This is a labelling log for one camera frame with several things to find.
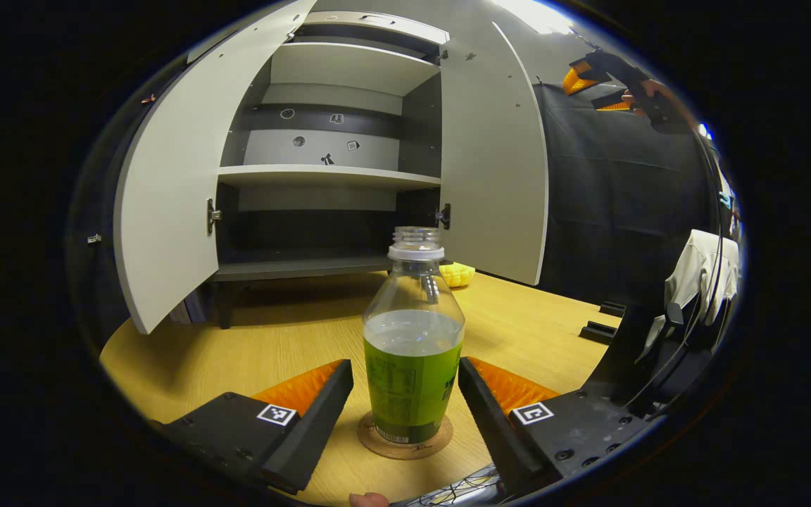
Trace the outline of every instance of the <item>cabinet door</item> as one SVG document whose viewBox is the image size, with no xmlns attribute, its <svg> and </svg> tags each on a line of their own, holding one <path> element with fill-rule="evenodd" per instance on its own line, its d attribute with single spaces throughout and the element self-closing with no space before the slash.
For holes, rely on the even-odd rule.
<svg viewBox="0 0 811 507">
<path fill-rule="evenodd" d="M 521 60 L 486 10 L 442 46 L 440 204 L 447 259 L 537 285 L 549 195 L 543 123 Z"/>
<path fill-rule="evenodd" d="M 148 106 L 115 198 L 118 276 L 141 333 L 218 269 L 206 199 L 215 198 L 227 130 L 258 70 L 313 4 L 297 0 L 241 28 Z"/>
</svg>

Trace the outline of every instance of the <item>green liquid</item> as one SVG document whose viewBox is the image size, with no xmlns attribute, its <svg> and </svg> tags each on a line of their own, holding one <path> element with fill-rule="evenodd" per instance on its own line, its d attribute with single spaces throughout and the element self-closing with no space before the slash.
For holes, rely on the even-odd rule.
<svg viewBox="0 0 811 507">
<path fill-rule="evenodd" d="M 446 315 L 403 309 L 371 318 L 364 333 L 377 433 L 403 444 L 430 439 L 455 386 L 463 327 Z"/>
</svg>

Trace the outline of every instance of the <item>white cloth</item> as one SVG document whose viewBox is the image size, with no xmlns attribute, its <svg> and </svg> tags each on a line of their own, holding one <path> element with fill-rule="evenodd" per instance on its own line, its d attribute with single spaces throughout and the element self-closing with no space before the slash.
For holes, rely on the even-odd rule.
<svg viewBox="0 0 811 507">
<path fill-rule="evenodd" d="M 737 295 L 737 279 L 740 272 L 740 259 L 737 243 L 724 238 L 722 245 L 721 273 L 718 273 L 715 259 L 718 257 L 718 236 L 716 234 L 690 231 L 690 237 L 684 245 L 684 250 L 675 265 L 675 270 L 669 279 L 665 280 L 665 304 L 678 303 L 684 308 L 697 294 L 700 295 L 699 309 L 694 318 L 698 318 L 706 325 L 715 321 L 724 301 L 730 301 Z M 718 286 L 715 286 L 715 276 L 718 274 Z M 712 288 L 715 287 L 715 301 L 709 308 L 712 298 Z M 641 360 L 653 348 L 653 343 L 665 325 L 665 315 L 654 318 L 650 333 L 647 334 L 643 352 L 637 360 Z"/>
</svg>

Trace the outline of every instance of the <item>white cabinet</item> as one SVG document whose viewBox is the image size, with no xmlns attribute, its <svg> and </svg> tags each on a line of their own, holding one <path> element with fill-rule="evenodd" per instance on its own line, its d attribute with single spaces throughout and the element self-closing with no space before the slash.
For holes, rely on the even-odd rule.
<svg viewBox="0 0 811 507">
<path fill-rule="evenodd" d="M 395 220 L 445 204 L 448 259 L 537 283 L 547 211 L 543 128 L 502 32 L 477 23 L 450 38 L 403 18 L 385 25 L 376 13 L 309 13 L 313 3 L 268 14 L 200 57 L 136 134 L 115 202 L 115 252 L 142 333 L 210 277 L 377 269 L 386 263 L 377 245 L 389 243 L 392 225 L 409 225 Z M 340 27 L 361 32 L 341 43 Z M 379 42 L 365 42 L 375 33 Z M 483 48 L 482 57 L 467 57 L 469 47 Z M 426 104 L 424 96 L 437 99 Z M 325 124 L 315 124 L 322 115 Z M 434 128 L 403 126 L 434 115 Z M 219 184 L 233 186 L 241 202 L 222 201 Z M 260 215 L 271 217 L 261 221 L 263 237 L 295 241 L 289 250 L 265 244 L 254 257 L 219 263 L 221 234 L 231 233 L 207 232 L 206 199 L 222 210 L 272 214 Z M 316 214 L 324 211 L 354 220 L 346 248 L 312 247 L 322 241 L 326 213 Z M 297 237 L 300 225 L 313 233 Z"/>
</svg>

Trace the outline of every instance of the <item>bottle neck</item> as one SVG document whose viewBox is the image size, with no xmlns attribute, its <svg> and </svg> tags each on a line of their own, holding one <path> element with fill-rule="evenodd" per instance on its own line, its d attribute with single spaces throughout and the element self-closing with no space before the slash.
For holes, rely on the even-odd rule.
<svg viewBox="0 0 811 507">
<path fill-rule="evenodd" d="M 400 261 L 393 259 L 393 270 L 409 274 L 431 274 L 440 272 L 440 261 Z"/>
</svg>

